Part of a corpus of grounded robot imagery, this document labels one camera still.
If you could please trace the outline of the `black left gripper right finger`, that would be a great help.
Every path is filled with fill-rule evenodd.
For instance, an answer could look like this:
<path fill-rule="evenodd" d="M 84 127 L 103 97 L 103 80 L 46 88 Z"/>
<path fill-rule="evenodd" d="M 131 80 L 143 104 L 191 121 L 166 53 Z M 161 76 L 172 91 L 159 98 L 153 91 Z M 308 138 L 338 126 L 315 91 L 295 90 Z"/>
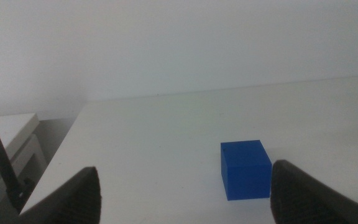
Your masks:
<path fill-rule="evenodd" d="M 276 223 L 358 223 L 358 203 L 286 160 L 272 166 L 270 208 Z"/>

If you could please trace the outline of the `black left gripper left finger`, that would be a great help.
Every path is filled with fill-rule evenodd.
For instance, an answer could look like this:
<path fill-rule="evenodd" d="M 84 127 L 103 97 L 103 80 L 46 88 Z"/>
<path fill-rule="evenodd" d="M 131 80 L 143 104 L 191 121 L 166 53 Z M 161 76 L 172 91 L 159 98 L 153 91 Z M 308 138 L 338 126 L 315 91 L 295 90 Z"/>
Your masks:
<path fill-rule="evenodd" d="M 98 224 L 101 187 L 95 167 L 85 167 L 13 223 Z"/>

